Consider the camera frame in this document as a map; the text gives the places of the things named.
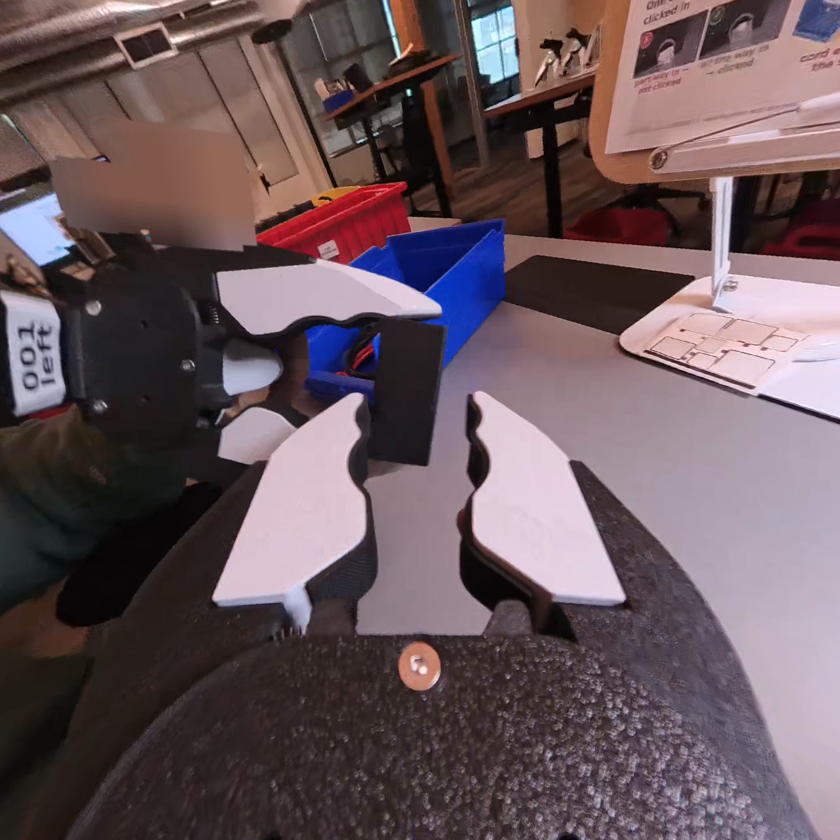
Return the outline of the desk with black legs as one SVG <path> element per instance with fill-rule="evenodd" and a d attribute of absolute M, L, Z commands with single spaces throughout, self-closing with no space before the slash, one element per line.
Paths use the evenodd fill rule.
<path fill-rule="evenodd" d="M 508 120 L 514 132 L 541 131 L 543 185 L 551 238 L 564 236 L 557 126 L 589 117 L 595 79 L 596 70 L 588 70 L 565 77 L 550 87 L 519 93 L 482 113 L 484 120 Z"/>

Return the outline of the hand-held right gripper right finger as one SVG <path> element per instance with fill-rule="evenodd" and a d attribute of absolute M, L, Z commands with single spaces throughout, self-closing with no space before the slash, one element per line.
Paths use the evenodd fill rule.
<path fill-rule="evenodd" d="M 566 606 L 625 607 L 627 594 L 572 463 L 552 439 L 486 392 L 467 397 L 471 492 L 459 573 L 494 611 L 527 609 L 539 634 L 574 639 Z"/>

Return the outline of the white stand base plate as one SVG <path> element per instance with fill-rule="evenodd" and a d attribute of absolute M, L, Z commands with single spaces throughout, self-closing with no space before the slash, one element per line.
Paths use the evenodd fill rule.
<path fill-rule="evenodd" d="M 620 348 L 745 396 L 839 418 L 838 287 L 733 276 L 692 280 L 619 336 Z"/>

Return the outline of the black table mat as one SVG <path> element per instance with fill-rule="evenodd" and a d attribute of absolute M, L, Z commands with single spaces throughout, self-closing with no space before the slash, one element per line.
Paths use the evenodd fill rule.
<path fill-rule="evenodd" d="M 505 301 L 620 335 L 693 280 L 660 270 L 537 255 L 506 272 Z"/>

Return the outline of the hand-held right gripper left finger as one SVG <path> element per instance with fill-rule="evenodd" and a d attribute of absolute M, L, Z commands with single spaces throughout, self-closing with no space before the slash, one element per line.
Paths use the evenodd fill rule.
<path fill-rule="evenodd" d="M 266 466 L 212 595 L 220 608 L 281 604 L 305 633 L 309 586 L 375 543 L 364 483 L 371 419 L 351 393 L 286 436 Z"/>

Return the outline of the white stand post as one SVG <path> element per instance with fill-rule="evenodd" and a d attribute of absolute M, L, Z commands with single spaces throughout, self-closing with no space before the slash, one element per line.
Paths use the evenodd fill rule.
<path fill-rule="evenodd" d="M 727 312 L 727 294 L 738 287 L 731 275 L 730 240 L 734 178 L 715 177 L 711 190 L 710 305 L 716 312 Z"/>

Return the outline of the standing desk with brown top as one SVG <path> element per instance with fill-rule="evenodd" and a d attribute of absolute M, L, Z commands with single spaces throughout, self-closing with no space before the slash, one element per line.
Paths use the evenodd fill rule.
<path fill-rule="evenodd" d="M 432 186 L 438 210 L 422 212 L 426 217 L 454 217 L 443 167 L 444 152 L 447 150 L 445 136 L 442 130 L 433 126 L 427 97 L 434 95 L 436 76 L 455 59 L 455 55 L 448 55 L 419 64 L 415 56 L 408 56 L 405 58 L 410 64 L 408 68 L 391 74 L 366 90 L 352 90 L 339 107 L 325 108 L 322 115 L 323 121 L 335 123 L 340 129 L 348 130 L 356 125 L 362 127 L 376 183 L 403 182 L 409 203 L 413 203 L 413 196 L 418 190 Z M 377 133 L 373 126 L 374 117 L 389 107 L 394 99 L 401 105 L 402 141 L 396 150 L 402 153 L 403 166 L 390 156 L 391 147 L 382 143 L 384 131 Z"/>

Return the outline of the white and black spray bottles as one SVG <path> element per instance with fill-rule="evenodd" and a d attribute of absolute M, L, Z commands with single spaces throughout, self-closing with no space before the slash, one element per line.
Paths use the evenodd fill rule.
<path fill-rule="evenodd" d="M 562 38 L 545 38 L 540 44 L 543 56 L 534 87 L 596 70 L 601 60 L 602 44 L 602 23 L 596 24 L 590 33 L 572 27 Z"/>

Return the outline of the black floor lamp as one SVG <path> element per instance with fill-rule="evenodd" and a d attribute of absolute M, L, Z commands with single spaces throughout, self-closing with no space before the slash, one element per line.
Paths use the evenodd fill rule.
<path fill-rule="evenodd" d="M 271 54 L 272 61 L 282 68 L 287 85 L 297 103 L 299 121 L 306 127 L 303 131 L 307 139 L 302 142 L 302 146 L 311 161 L 308 165 L 312 180 L 318 184 L 318 189 L 326 189 L 336 186 L 337 183 L 328 157 L 324 152 L 319 132 L 316 130 L 308 104 L 303 96 L 301 84 L 284 46 L 284 39 L 291 30 L 292 22 L 290 20 L 277 20 L 260 29 L 251 36 L 251 39 L 255 46 L 264 47 L 266 54 Z"/>

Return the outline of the blue plastic bin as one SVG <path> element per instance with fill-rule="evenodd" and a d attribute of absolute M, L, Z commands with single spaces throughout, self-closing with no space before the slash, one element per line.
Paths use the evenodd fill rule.
<path fill-rule="evenodd" d="M 444 366 L 461 351 L 506 296 L 505 224 L 491 220 L 389 237 L 351 266 L 399 280 L 438 302 L 445 326 Z M 373 326 L 325 325 L 307 333 L 306 389 L 324 400 L 360 392 L 374 400 L 380 337 Z"/>

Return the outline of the person's left forearm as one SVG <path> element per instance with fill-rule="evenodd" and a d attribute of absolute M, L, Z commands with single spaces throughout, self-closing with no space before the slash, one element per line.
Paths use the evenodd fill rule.
<path fill-rule="evenodd" d="M 114 444 L 77 409 L 1 430 L 1 613 L 45 594 L 118 526 L 180 500 L 177 457 Z"/>

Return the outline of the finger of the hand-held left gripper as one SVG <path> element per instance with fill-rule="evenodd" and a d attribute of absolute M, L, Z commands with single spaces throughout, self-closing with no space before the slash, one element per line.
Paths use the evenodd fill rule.
<path fill-rule="evenodd" d="M 217 306 L 244 338 L 222 350 L 222 386 L 230 396 L 255 392 L 277 381 L 284 365 L 269 360 L 257 341 L 365 320 L 436 320 L 438 302 L 399 280 L 323 259 L 294 266 L 218 271 Z"/>
<path fill-rule="evenodd" d="M 252 406 L 221 428 L 217 456 L 240 465 L 267 460 L 297 426 L 280 413 Z"/>

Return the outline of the computer screen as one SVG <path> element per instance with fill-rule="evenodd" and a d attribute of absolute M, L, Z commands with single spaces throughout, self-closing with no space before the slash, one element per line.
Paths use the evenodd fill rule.
<path fill-rule="evenodd" d="M 59 221 L 61 215 L 54 192 L 20 191 L 2 200 L 1 229 L 40 268 L 68 258 L 75 244 Z"/>

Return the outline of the white ceiling air vent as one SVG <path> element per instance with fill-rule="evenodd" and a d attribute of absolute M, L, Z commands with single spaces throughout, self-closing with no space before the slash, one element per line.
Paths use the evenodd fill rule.
<path fill-rule="evenodd" d="M 124 31 L 112 39 L 133 70 L 149 67 L 179 54 L 169 30 L 162 22 Z"/>

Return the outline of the red plastic bin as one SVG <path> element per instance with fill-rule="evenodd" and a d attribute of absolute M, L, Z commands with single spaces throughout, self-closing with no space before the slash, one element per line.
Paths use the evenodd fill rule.
<path fill-rule="evenodd" d="M 256 241 L 316 259 L 348 265 L 389 237 L 408 234 L 405 182 L 354 188 L 257 234 Z"/>

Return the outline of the black network switch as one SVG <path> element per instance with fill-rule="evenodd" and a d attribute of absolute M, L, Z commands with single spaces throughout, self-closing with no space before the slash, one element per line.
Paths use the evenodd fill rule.
<path fill-rule="evenodd" d="M 445 326 L 389 318 L 380 321 L 380 356 L 368 455 L 426 467 L 431 457 L 444 369 Z"/>

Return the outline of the instruction sheet on wooden stand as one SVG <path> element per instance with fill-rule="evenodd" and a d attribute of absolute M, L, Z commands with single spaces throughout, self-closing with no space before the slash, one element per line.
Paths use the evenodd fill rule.
<path fill-rule="evenodd" d="M 604 40 L 590 120 L 591 151 L 614 182 L 673 182 L 691 177 L 804 172 L 838 166 L 838 121 L 755 133 L 710 134 L 698 140 L 620 154 L 606 153 L 613 88 L 630 2 L 605 6 Z"/>

